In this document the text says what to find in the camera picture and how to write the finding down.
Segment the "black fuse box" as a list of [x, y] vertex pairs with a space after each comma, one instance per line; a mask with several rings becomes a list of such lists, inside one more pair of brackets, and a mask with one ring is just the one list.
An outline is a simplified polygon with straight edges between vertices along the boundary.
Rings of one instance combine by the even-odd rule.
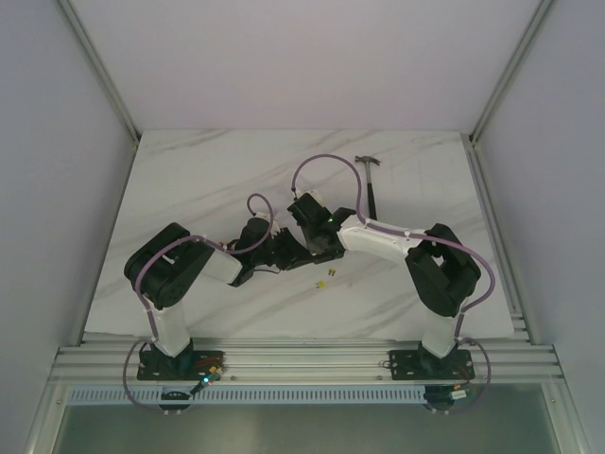
[[307, 242], [312, 262], [316, 265], [338, 260], [345, 254], [345, 248], [338, 239], [314, 240]]

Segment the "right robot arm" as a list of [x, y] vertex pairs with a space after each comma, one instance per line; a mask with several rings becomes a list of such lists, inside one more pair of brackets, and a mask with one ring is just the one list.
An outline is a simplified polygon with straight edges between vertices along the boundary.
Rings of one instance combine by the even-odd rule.
[[474, 293], [481, 271], [449, 227], [437, 223], [427, 231], [409, 230], [362, 218], [354, 209], [330, 212], [313, 191], [297, 191], [287, 211], [316, 263], [357, 252], [405, 265], [428, 310], [420, 369], [431, 377], [450, 369], [460, 309]]

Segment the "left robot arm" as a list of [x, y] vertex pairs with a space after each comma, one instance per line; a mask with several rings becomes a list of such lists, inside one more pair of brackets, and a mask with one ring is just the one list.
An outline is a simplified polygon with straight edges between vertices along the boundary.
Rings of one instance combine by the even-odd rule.
[[143, 298], [153, 345], [162, 355], [160, 370], [172, 380], [188, 377], [194, 362], [182, 299], [199, 276], [232, 287], [250, 280], [257, 269], [289, 271], [312, 262], [311, 253], [286, 228], [268, 218], [250, 218], [239, 238], [218, 248], [172, 222], [127, 261], [124, 274]]

